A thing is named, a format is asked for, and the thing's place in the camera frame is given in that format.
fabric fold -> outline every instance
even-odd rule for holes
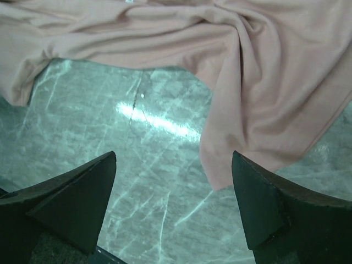
[[[26,106],[53,58],[170,65],[212,91],[200,158],[213,189],[234,150],[275,170],[298,160],[352,98],[350,0],[0,2],[0,93]]]

